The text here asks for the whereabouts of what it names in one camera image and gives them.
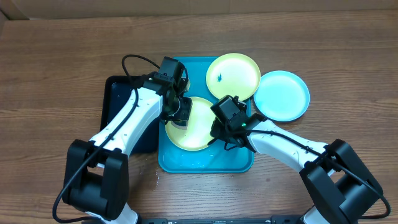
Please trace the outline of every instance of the blue tray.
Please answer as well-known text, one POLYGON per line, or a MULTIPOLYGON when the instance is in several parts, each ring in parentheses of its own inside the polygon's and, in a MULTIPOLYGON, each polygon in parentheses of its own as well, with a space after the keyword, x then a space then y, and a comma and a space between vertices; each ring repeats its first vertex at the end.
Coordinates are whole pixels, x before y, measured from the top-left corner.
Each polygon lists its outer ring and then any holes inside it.
MULTIPOLYGON (((199 96, 217 102, 207 89, 206 72, 217 57, 176 57, 188 70, 191 87, 184 96, 199 96)), ((248 115, 251 115, 250 99, 248 115)), ((166 134, 164 124, 159 126, 159 165, 170 173, 240 173, 250 169, 254 153, 246 148, 224 150, 224 142, 216 141, 206 149, 186 151, 177 147, 166 134)))

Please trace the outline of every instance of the black tray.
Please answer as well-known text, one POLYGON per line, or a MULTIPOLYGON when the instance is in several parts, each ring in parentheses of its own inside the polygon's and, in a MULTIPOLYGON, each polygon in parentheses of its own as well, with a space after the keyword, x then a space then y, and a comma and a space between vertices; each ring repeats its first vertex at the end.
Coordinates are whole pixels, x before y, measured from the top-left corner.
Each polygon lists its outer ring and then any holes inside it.
MULTIPOLYGON (((129 100, 132 88, 126 76, 111 76, 106 80, 101 127, 104 129, 129 100)), ((159 147, 159 118, 153 120, 132 150, 135 153, 155 152, 159 147)))

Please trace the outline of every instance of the black cable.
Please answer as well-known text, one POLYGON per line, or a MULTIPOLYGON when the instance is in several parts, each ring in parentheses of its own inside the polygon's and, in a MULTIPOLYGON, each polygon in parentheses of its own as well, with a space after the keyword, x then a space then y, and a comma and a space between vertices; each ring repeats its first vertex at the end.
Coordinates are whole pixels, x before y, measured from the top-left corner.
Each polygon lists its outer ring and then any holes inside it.
MULTIPOLYGON (((234 133, 232 133, 232 135, 234 135, 234 134, 245 134, 245 133, 246 133, 246 134, 249 134, 249 133, 262 133, 262 134, 270 134, 270 135, 279 136, 279 137, 282 137, 282 138, 284 138, 284 139, 286 139, 286 140, 288 140, 288 141, 294 143, 294 144, 297 145, 298 147, 301 147, 302 149, 304 149, 304 150, 306 150, 306 151, 308 151, 308 152, 311 152, 312 154, 314 154, 314 155, 316 155, 316 156, 322 156, 321 153, 319 153, 319 152, 317 152, 317 151, 314 151, 314 150, 311 149, 310 147, 305 146, 305 145, 299 143, 298 141, 296 141, 296 140, 294 140, 294 139, 292 139, 292 138, 290 138, 290 137, 288 137, 288 136, 286 136, 286 135, 284 135, 284 134, 277 133, 277 132, 274 132, 274 131, 246 130, 246 131, 237 131, 237 132, 234 132, 234 133)), ((384 205, 386 206, 386 212, 385 212, 385 213, 383 213, 383 214, 381 214, 381 215, 365 215, 365 216, 361 216, 360 219, 380 219, 380 218, 386 218, 386 217, 388 217, 388 216, 390 215, 390 213, 391 213, 391 206, 390 206, 389 202, 388 202, 387 199, 386 199, 382 194, 380 194, 374 187, 372 187, 370 184, 368 184, 366 181, 364 181, 363 179, 361 179, 361 178, 358 177, 357 175, 353 174, 351 171, 349 171, 348 169, 346 169, 345 167, 343 167, 343 166, 340 165, 339 163, 337 163, 337 162, 335 162, 335 161, 333 161, 332 159, 327 158, 327 157, 326 157, 325 159, 327 159, 328 162, 330 162, 330 163, 333 165, 333 167, 334 167, 335 169, 344 171, 346 174, 348 174, 349 176, 351 176, 353 179, 357 180, 359 183, 365 185, 369 190, 373 191, 373 192, 383 201, 384 205)))
MULTIPOLYGON (((129 81, 130 84, 132 86, 134 86, 131 76, 129 74, 129 72, 126 69, 126 66, 124 64, 124 61, 126 58, 128 57, 136 57, 136 58, 141 58, 151 64, 153 64, 155 67, 159 68, 159 66, 154 63, 153 61, 149 60, 148 58, 145 58, 143 56, 140 55, 126 55, 123 57, 122 59, 122 68, 124 70, 124 73, 127 75, 127 77, 129 77, 129 81)), ((54 201, 54 205, 52 207, 52 217, 55 221, 59 222, 59 223, 73 223, 73 222, 80 222, 80 221, 87 221, 87 220, 99 220, 100 218, 97 217, 80 217, 80 218, 72 218, 72 219, 68 219, 68 220, 62 220, 58 217, 57 215, 57 207, 58 204, 61 201, 62 195, 64 195, 64 193, 66 192, 67 188, 69 188, 69 186, 72 184, 72 182, 76 179, 76 176, 87 166, 87 164, 95 157, 95 155, 97 155, 97 153, 100 152, 100 150, 102 148, 104 148, 104 146, 110 141, 112 140, 113 136, 123 127, 123 125, 126 123, 126 121, 130 118, 130 116, 133 114, 134 110, 136 109, 137 105, 138 105, 138 90, 137 88, 134 89, 134 92, 136 94, 136 99, 134 100, 134 104, 131 108, 131 110, 129 111, 129 113, 126 115, 126 117, 120 122, 120 124, 112 131, 111 134, 109 134, 109 136, 95 149, 95 151, 87 158, 83 161, 83 163, 81 164, 81 166, 76 170, 76 172, 72 175, 72 177, 68 180, 68 182, 65 184, 65 186, 63 187, 63 189, 61 190, 61 192, 58 194, 58 197, 55 199, 54 201)))

